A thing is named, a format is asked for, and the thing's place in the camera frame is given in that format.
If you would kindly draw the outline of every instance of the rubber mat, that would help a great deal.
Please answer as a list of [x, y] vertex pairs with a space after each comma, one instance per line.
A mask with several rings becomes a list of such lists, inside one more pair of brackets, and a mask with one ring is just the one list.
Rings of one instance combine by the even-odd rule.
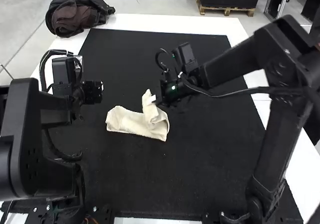
[[[89, 32], [79, 54], [84, 78], [103, 81], [103, 101], [82, 107], [83, 122], [50, 131], [62, 151], [83, 151], [80, 164], [88, 202], [108, 203], [122, 217], [199, 220], [208, 211], [246, 211], [245, 187], [264, 136], [249, 95], [220, 100], [196, 96], [164, 108], [170, 121], [166, 142], [106, 131], [110, 109], [121, 105], [141, 112], [143, 93], [159, 87], [157, 50], [170, 51], [185, 42], [191, 43], [200, 64], [230, 47], [222, 35]], [[163, 61], [170, 65], [172, 60]], [[212, 91], [245, 88], [240, 77]], [[282, 209], [288, 210], [288, 217], [300, 219], [290, 190], [286, 191]]]

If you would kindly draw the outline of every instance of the black cable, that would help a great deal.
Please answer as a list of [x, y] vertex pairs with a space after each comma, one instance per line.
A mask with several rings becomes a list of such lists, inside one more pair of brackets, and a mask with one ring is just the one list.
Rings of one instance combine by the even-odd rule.
[[58, 150], [55, 146], [55, 144], [53, 143], [49, 130], [48, 129], [44, 129], [44, 135], [46, 136], [47, 140], [48, 140], [48, 146], [50, 151], [57, 156], [58, 158], [61, 158], [62, 160], [66, 161], [66, 162], [78, 162], [81, 161], [82, 159], [82, 151], [79, 154], [73, 154], [73, 155], [68, 155], [68, 154], [64, 154], [63, 152], [61, 152], [60, 150]]
[[50, 85], [48, 86], [48, 88], [45, 90], [45, 92], [46, 92], [46, 93], [49, 92], [50, 89], [52, 88], [52, 86], [53, 86], [53, 84], [50, 84]]
[[80, 81], [81, 81], [81, 78], [82, 78], [82, 70], [83, 70], [83, 68], [82, 68], [82, 65], [81, 65], [80, 61], [76, 57], [74, 57], [73, 59], [74, 59], [74, 62], [77, 63], [78, 66], [80, 67], [80, 73], [79, 73], [79, 75], [78, 75], [78, 77], [76, 79], [76, 83], [79, 84]]
[[167, 54], [168, 56], [170, 56], [170, 54], [163, 48], [160, 48], [157, 53], [155, 54], [155, 63], [157, 64], [157, 66], [164, 72], [168, 72], [169, 69], [168, 67], [163, 64], [162, 62], [159, 62], [159, 56], [160, 54]]
[[43, 57], [41, 58], [40, 61], [40, 66], [39, 66], [39, 77], [40, 77], [40, 83], [41, 83], [41, 90], [43, 92], [46, 91], [47, 89], [47, 83], [46, 83], [46, 76], [45, 76], [45, 67], [48, 59], [51, 56], [54, 55], [66, 55], [67, 57], [72, 57], [74, 54], [72, 52], [69, 52], [67, 50], [59, 50], [59, 49], [52, 49], [48, 50]]
[[10, 209], [11, 209], [13, 203], [14, 203], [14, 201], [12, 200], [12, 201], [10, 202], [8, 208], [6, 209], [6, 211], [3, 213], [3, 216], [2, 216], [2, 218], [1, 218], [1, 220], [0, 220], [0, 224], [5, 224], [5, 223], [6, 223], [6, 220], [7, 220], [7, 218], [8, 218], [8, 214], [9, 214], [9, 212], [10, 212]]
[[[48, 61], [48, 59], [51, 56], [54, 55], [67, 55], [68, 57], [73, 56], [72, 52], [69, 52], [67, 50], [57, 50], [57, 49], [53, 49], [53, 50], [48, 50], [42, 57], [41, 61], [40, 61], [40, 67], [39, 67], [39, 76], [40, 76], [40, 82], [41, 82], [41, 88], [43, 92], [48, 92], [50, 90], [50, 88], [53, 86], [53, 84], [50, 84], [47, 88], [47, 83], [46, 83], [46, 75], [45, 75], [45, 66], [46, 66], [46, 62]], [[80, 74], [77, 78], [77, 83], [80, 82], [81, 78], [82, 78], [82, 65], [80, 63], [80, 61], [77, 58], [74, 58], [74, 61], [80, 66]], [[61, 158], [62, 160], [66, 161], [66, 162], [78, 162], [81, 161], [82, 159], [82, 151], [79, 154], [73, 154], [73, 155], [68, 155], [65, 154], [63, 152], [61, 152], [53, 143], [49, 130], [48, 129], [44, 129], [44, 135], [48, 140], [48, 147], [50, 149], [50, 151], [57, 156], [58, 158]]]
[[206, 95], [207, 97], [210, 97], [210, 98], [227, 98], [231, 96], [244, 95], [244, 94], [251, 95], [251, 94], [257, 94], [257, 93], [285, 95], [285, 96], [292, 96], [292, 95], [301, 96], [303, 94], [301, 88], [259, 86], [254, 88], [236, 90], [236, 91], [229, 92], [222, 95], [214, 95], [213, 93], [207, 90], [204, 90], [202, 88], [199, 88], [196, 85], [191, 84], [185, 77], [184, 73], [180, 75], [180, 79], [183, 82], [183, 84], [189, 89], [197, 93]]

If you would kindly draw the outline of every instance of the black jacket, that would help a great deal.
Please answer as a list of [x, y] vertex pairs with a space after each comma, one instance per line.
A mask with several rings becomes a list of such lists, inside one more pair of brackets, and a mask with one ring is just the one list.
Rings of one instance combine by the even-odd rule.
[[52, 0], [45, 23], [53, 34], [68, 38], [84, 28], [105, 24], [115, 11], [104, 0]]

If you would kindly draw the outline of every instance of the gray floor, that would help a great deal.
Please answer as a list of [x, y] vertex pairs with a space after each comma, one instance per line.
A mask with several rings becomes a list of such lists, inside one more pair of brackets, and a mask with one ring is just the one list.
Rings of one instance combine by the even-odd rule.
[[[51, 0], [0, 0], [0, 63], [14, 78], [29, 77], [55, 36], [44, 23]], [[195, 0], [105, 0], [117, 13], [200, 16]], [[267, 0], [259, 0], [254, 17], [245, 12], [231, 12], [239, 18], [248, 35], [269, 23], [263, 14]], [[291, 0], [284, 13], [293, 14], [301, 24], [309, 24], [299, 14], [299, 3]], [[222, 11], [207, 12], [206, 17], [223, 17]], [[11, 78], [0, 68], [0, 85]]]

